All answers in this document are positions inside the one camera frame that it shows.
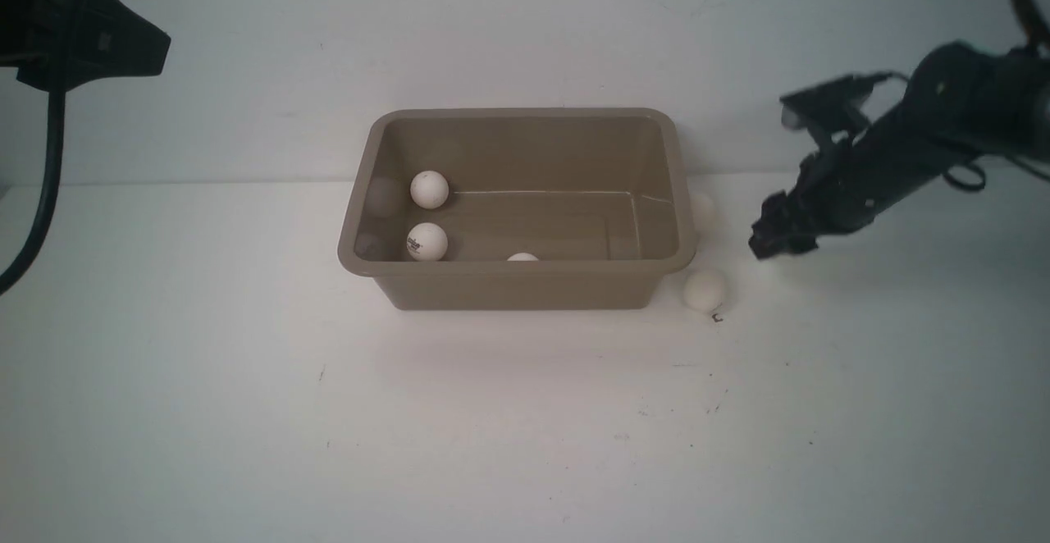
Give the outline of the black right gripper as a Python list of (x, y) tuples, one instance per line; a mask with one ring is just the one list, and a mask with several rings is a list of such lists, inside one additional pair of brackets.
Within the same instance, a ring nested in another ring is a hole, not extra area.
[(883, 154), (850, 151), (808, 156), (796, 185), (769, 196), (747, 247), (758, 260), (801, 256), (817, 250), (817, 238), (850, 235), (883, 211), (880, 195)]

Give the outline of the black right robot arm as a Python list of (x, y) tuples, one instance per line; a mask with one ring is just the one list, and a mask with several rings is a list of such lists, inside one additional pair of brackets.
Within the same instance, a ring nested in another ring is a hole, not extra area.
[(751, 225), (755, 258), (802, 255), (824, 236), (870, 225), (892, 204), (943, 177), (978, 193), (982, 156), (1001, 156), (1048, 177), (1048, 23), (1035, 0), (1010, 0), (1026, 42), (1002, 56), (945, 43), (904, 77), (905, 92), (876, 121), (863, 102), (892, 70), (845, 75), (784, 95), (783, 127), (817, 149), (800, 162), (795, 187), (764, 200)]

